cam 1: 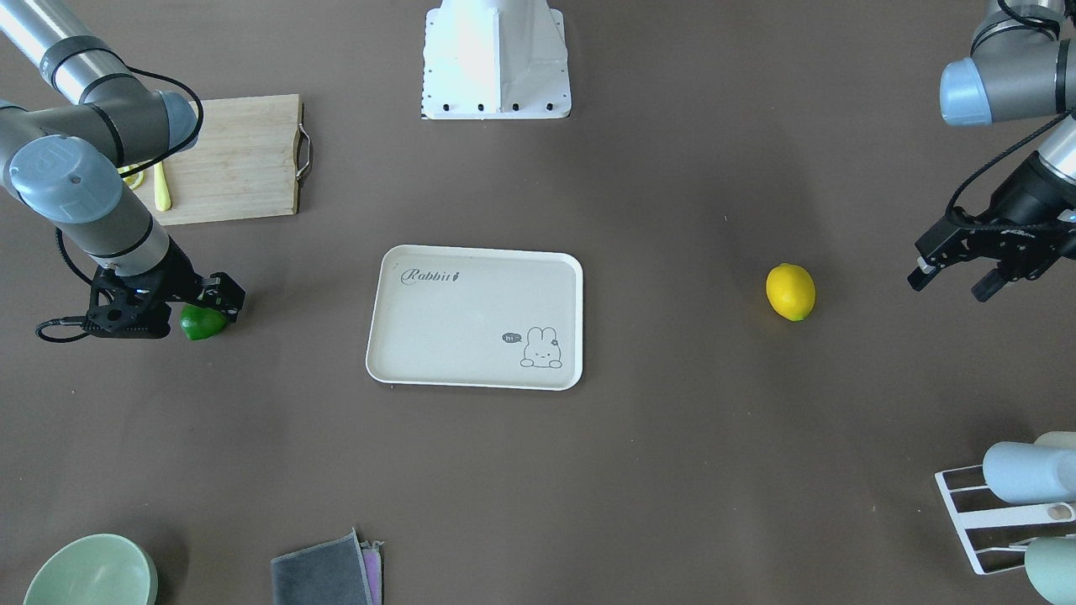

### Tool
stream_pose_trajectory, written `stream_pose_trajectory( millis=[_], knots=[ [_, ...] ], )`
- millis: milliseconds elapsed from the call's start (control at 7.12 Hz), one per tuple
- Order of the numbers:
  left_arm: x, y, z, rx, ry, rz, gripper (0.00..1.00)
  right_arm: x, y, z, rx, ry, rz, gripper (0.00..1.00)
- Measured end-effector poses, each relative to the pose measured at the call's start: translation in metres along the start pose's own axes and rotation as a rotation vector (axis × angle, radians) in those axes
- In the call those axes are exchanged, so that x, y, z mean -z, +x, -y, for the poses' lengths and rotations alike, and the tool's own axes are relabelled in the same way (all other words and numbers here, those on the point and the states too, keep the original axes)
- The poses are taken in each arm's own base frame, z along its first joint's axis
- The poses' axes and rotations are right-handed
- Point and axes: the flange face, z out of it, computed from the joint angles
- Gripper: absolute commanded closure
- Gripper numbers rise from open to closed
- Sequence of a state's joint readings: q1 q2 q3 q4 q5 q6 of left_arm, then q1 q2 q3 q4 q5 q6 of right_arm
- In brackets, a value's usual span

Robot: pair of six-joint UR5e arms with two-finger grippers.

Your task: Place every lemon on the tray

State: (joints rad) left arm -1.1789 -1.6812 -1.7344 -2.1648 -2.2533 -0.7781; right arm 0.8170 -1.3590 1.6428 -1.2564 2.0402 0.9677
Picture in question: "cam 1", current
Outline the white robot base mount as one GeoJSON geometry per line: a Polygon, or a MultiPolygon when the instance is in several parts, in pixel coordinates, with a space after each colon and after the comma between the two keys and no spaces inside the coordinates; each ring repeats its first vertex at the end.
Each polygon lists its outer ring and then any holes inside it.
{"type": "Polygon", "coordinates": [[[425,15],[423,119],[572,111],[564,15],[546,1],[443,1],[425,15]]]}

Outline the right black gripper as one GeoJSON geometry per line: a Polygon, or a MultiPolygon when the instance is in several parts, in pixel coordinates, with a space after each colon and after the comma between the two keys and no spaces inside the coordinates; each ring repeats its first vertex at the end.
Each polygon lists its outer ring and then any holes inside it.
{"type": "Polygon", "coordinates": [[[86,333],[101,338],[161,339],[171,332],[173,302],[218,310],[233,324],[245,306],[245,290],[225,272],[208,278],[197,273],[186,253],[172,244],[164,261],[146,273],[96,270],[86,333]]]}

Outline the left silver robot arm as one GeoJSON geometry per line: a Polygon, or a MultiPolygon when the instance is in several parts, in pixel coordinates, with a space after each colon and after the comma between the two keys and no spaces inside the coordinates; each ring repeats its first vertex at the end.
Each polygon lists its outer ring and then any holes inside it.
{"type": "Polygon", "coordinates": [[[921,291],[944,269],[977,258],[995,268],[973,286],[980,302],[1019,280],[1040,278],[1075,249],[1075,46],[1062,34],[1072,1],[992,1],[968,57],[946,65],[942,118],[951,126],[1039,118],[1044,142],[996,188],[983,212],[949,200],[917,241],[908,282],[921,291]]]}

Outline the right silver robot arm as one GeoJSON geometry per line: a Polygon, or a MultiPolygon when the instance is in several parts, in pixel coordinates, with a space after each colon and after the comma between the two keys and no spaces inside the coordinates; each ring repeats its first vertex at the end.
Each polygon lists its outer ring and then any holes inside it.
{"type": "Polygon", "coordinates": [[[3,103],[3,188],[93,258],[85,313],[37,326],[72,327],[66,340],[86,337],[161,339],[171,307],[200,308],[213,329],[232,324],[245,291],[227,273],[200,276],[165,227],[134,195],[128,175],[193,147],[203,129],[203,103],[184,83],[153,92],[134,69],[93,34],[61,1],[4,1],[3,34],[36,64],[68,105],[29,111],[3,103]]]}

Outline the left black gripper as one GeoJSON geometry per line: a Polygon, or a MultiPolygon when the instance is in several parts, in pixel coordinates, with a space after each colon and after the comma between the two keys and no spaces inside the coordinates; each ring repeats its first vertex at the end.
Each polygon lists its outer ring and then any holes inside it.
{"type": "Polygon", "coordinates": [[[907,276],[921,292],[957,263],[992,258],[996,266],[972,287],[987,302],[1008,283],[1034,281],[1057,261],[1073,258],[1073,157],[1034,152],[993,192],[983,213],[948,209],[915,247],[920,256],[907,276]]]}

